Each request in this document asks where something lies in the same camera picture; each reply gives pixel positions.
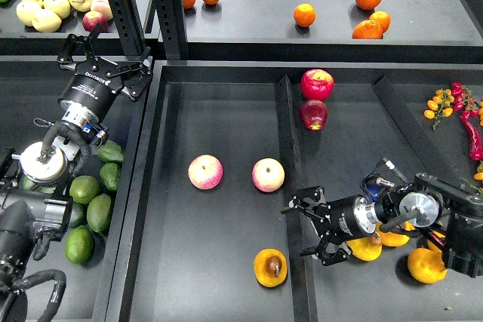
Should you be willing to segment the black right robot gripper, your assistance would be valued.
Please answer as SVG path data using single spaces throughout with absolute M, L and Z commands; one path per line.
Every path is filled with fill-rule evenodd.
M 362 229 L 355 218 L 355 200 L 356 196 L 352 196 L 327 202 L 322 186 L 295 191 L 288 204 L 281 209 L 281 214 L 299 211 L 311 220 L 322 220 L 321 225 L 324 226 L 319 243 L 303 249 L 300 256 L 315 257 L 323 266 L 349 259 L 350 248 L 346 241 L 362 237 Z

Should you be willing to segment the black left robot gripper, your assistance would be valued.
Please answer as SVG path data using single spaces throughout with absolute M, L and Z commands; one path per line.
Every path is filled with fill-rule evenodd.
M 58 100 L 60 106 L 67 110 L 77 103 L 88 110 L 95 122 L 103 121 L 119 94 L 137 102 L 153 77 L 148 60 L 151 47 L 146 47 L 138 60 L 120 66 L 104 58 L 97 59 L 93 44 L 101 30 L 101 25 L 97 24 L 88 35 L 69 34 L 57 55 L 61 69 L 75 71 Z M 86 61 L 76 64 L 72 57 L 80 52 Z

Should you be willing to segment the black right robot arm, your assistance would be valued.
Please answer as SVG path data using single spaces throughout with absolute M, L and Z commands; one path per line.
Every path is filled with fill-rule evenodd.
M 301 251 L 325 266 L 355 255 L 350 242 L 376 231 L 422 235 L 442 252 L 446 268 L 476 278 L 482 274 L 482 196 L 428 173 L 412 181 L 388 159 L 379 162 L 399 179 L 395 184 L 377 171 L 360 182 L 361 193 L 335 201 L 321 186 L 299 189 L 282 209 L 308 217 L 319 242 Z

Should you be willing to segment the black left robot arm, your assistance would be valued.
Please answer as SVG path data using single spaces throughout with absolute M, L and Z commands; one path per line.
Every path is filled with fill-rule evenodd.
M 103 119 L 116 97 L 124 94 L 136 102 L 152 81 L 145 48 L 139 58 L 117 64 L 94 53 L 101 32 L 69 35 L 57 62 L 73 72 L 58 103 L 63 117 L 49 124 L 42 141 L 21 154 L 1 151 L 1 319 L 25 321 L 26 290 L 51 282 L 53 290 L 41 321 L 57 314 L 66 290 L 66 274 L 58 269 L 25 274 L 30 259 L 40 260 L 53 241 L 66 234 L 72 214 L 68 194 L 91 151 L 108 138 Z

